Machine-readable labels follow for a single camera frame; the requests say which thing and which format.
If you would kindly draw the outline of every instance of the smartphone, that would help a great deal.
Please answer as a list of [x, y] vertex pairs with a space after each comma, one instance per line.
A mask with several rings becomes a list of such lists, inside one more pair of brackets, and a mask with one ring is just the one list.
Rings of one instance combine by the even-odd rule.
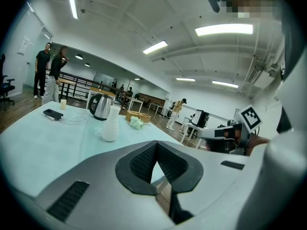
[[54, 119], [61, 119], [64, 115], [62, 113], [58, 113], [56, 111], [53, 111], [51, 109], [47, 109], [43, 112], [44, 114], [54, 118]]

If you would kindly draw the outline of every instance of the light blue tabletop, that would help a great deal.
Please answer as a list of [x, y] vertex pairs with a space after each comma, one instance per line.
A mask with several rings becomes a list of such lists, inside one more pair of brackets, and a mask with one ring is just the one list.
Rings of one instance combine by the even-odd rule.
[[[64, 114], [62, 121], [51, 121], [43, 111]], [[88, 110], [49, 102], [28, 113], [0, 135], [1, 163], [9, 182], [21, 192], [37, 196], [49, 183], [81, 161], [107, 151], [150, 140], [180, 144], [153, 124], [132, 128], [125, 116], [118, 117], [119, 137], [106, 142], [99, 135], [104, 122]], [[163, 176], [156, 164], [152, 182]]]

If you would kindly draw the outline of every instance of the wicker basket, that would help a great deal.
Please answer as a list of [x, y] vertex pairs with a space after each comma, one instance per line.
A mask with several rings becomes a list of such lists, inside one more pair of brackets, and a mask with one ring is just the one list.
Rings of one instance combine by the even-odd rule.
[[138, 117], [140, 120], [142, 120], [144, 123], [149, 123], [151, 116], [146, 113], [139, 113], [139, 112], [133, 112], [133, 111], [127, 111], [126, 114], [126, 120], [130, 122], [131, 117]]

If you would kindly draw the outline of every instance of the kettle handle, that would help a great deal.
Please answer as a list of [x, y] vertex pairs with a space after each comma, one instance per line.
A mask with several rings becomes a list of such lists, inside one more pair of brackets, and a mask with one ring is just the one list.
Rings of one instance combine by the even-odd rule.
[[96, 95], [92, 96], [91, 99], [90, 99], [90, 102], [89, 102], [89, 109], [90, 109], [91, 114], [93, 114], [93, 115], [95, 115], [95, 111], [96, 111], [96, 108], [95, 108], [95, 110], [92, 109], [93, 100], [97, 100], [96, 104], [98, 104], [98, 102], [99, 102], [100, 99], [101, 99], [101, 96], [102, 96], [102, 95], [100, 95], [100, 94], [96, 94]]

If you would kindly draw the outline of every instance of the black monitor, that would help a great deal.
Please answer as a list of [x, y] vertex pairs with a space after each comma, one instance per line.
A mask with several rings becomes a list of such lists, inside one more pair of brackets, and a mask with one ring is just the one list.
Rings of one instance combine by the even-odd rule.
[[197, 127], [204, 128], [207, 125], [209, 113], [203, 110], [196, 110], [195, 116], [192, 118], [192, 124]]

